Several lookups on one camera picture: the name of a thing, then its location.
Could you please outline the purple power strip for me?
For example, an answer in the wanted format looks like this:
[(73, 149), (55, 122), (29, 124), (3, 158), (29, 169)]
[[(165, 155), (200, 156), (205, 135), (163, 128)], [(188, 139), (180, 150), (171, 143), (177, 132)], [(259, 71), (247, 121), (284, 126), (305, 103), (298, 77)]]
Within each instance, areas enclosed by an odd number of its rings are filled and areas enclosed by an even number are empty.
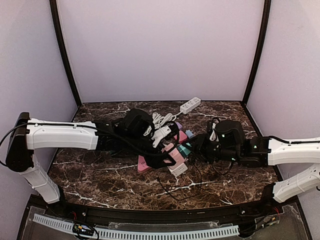
[(182, 128), (182, 125), (179, 122), (176, 121), (175, 123), (176, 123), (176, 125), (178, 126), (179, 129)]

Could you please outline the pink triangular power strip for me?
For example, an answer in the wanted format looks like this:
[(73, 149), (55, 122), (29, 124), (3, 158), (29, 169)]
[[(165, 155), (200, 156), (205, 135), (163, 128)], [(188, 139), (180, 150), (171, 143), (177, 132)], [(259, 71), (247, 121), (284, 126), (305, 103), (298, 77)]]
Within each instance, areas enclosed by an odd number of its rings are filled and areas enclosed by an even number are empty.
[(137, 164), (138, 173), (142, 174), (150, 169), (151, 169), (151, 167), (147, 165), (145, 158), (143, 156), (139, 155), (138, 156), (138, 164)]

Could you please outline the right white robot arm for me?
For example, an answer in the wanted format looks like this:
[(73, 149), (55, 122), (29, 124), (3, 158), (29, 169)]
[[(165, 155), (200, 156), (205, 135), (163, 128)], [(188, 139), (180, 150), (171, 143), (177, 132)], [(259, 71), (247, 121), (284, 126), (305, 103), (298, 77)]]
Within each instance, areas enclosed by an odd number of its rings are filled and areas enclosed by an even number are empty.
[(191, 149), (198, 158), (210, 164), (228, 161), (248, 168), (302, 163), (311, 165), (288, 179), (266, 185), (261, 197), (263, 202), (283, 203), (320, 185), (318, 138), (283, 140), (269, 136), (239, 141), (222, 135), (218, 141), (211, 141), (205, 134), (199, 134)]

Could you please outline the pink white cube adapter cluster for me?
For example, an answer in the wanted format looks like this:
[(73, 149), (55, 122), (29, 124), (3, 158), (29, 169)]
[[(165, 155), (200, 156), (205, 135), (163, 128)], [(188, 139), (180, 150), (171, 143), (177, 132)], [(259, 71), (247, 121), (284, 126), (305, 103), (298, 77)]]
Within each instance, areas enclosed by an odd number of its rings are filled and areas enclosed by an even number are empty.
[(169, 152), (169, 156), (170, 158), (166, 159), (164, 162), (172, 163), (173, 160), (175, 161), (175, 165), (167, 167), (172, 175), (178, 177), (188, 170), (188, 167), (185, 164), (185, 158), (177, 148), (174, 148), (171, 152)]

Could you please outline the white power strip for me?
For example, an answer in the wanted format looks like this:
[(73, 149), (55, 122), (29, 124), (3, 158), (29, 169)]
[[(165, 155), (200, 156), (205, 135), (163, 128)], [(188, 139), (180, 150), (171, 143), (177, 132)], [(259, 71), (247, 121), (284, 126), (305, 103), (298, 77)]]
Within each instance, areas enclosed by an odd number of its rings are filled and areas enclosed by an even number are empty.
[(182, 104), (179, 108), (180, 112), (183, 114), (188, 114), (190, 111), (194, 110), (201, 104), (201, 99), (198, 97), (193, 97), (189, 101)]

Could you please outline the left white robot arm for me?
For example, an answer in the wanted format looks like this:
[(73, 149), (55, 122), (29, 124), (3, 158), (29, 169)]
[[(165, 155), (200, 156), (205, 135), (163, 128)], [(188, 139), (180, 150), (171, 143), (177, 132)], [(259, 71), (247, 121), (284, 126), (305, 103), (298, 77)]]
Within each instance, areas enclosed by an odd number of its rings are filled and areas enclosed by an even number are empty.
[(88, 151), (125, 151), (144, 157), (154, 169), (173, 166), (170, 156), (173, 148), (164, 150), (160, 142), (178, 127), (167, 121), (164, 129), (155, 129), (152, 118), (142, 110), (134, 109), (124, 118), (114, 121), (57, 122), (30, 118), (22, 112), (15, 126), (4, 139), (9, 139), (5, 161), (1, 165), (19, 173), (49, 204), (64, 202), (64, 192), (44, 171), (35, 150), (72, 148)]

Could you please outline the teal charger plug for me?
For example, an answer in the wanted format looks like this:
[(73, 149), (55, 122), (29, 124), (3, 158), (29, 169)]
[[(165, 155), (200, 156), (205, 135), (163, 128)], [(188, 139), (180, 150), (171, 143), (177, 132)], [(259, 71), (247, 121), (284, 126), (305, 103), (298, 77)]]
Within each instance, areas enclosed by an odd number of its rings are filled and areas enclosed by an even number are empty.
[(179, 151), (179, 153), (182, 155), (183, 158), (187, 158), (191, 153), (191, 151), (183, 145), (179, 145), (177, 147), (177, 150)]

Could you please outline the pink charger plug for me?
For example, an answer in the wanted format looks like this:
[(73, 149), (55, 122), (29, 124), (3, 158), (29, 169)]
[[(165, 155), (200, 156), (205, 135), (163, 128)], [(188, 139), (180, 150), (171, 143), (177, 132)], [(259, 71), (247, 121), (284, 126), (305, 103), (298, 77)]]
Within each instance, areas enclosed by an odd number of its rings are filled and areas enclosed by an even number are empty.
[(188, 139), (188, 136), (182, 130), (180, 130), (174, 138), (176, 140), (178, 139), (178, 142), (181, 144)]

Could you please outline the light blue charger plug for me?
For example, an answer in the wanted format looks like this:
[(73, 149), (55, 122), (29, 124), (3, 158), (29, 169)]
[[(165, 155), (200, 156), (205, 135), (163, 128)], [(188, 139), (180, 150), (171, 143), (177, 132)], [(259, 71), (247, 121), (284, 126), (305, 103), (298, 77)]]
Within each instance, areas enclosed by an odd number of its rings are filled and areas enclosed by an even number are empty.
[(192, 139), (192, 138), (195, 137), (195, 134), (194, 134), (191, 130), (189, 130), (189, 129), (185, 131), (185, 134), (187, 135), (187, 137), (188, 137), (189, 139)]

